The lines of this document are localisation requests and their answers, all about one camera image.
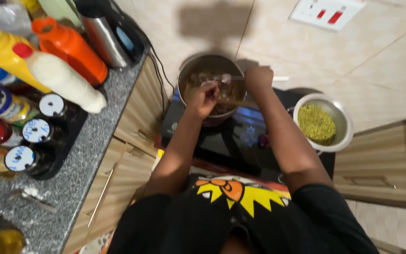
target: cartoon graphic on shirt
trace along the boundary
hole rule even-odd
[[[253,201],[271,211],[271,201],[281,206],[287,206],[290,200],[290,194],[287,191],[269,189],[250,179],[238,176],[199,177],[195,185],[199,186],[197,194],[211,199],[211,203],[224,195],[228,209],[231,209],[237,202],[252,218],[254,218]]]

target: person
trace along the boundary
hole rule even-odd
[[[245,71],[247,91],[263,115],[287,189],[238,176],[189,175],[202,121],[219,93],[216,82],[203,84],[144,196],[121,216],[108,254],[378,253],[273,92],[272,80],[269,67]]]

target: plastic bag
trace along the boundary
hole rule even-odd
[[[22,3],[0,4],[0,30],[21,35],[27,39],[33,36],[31,19]]]

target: granite countertop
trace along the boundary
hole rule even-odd
[[[56,176],[38,181],[20,174],[12,181],[0,180],[0,216],[23,232],[26,246],[22,253],[62,253],[144,61],[145,56],[129,70],[109,71],[100,88],[107,95],[107,107],[99,114],[88,115]],[[7,193],[19,188],[52,205],[57,213],[24,199],[6,198]]]

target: cooking oil bottle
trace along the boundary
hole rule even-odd
[[[18,230],[0,230],[0,254],[20,254],[24,247],[23,234]]]
[[[43,93],[50,93],[51,89],[32,77],[24,59],[12,51],[12,47],[17,43],[25,43],[35,49],[25,38],[0,30],[0,67]]]

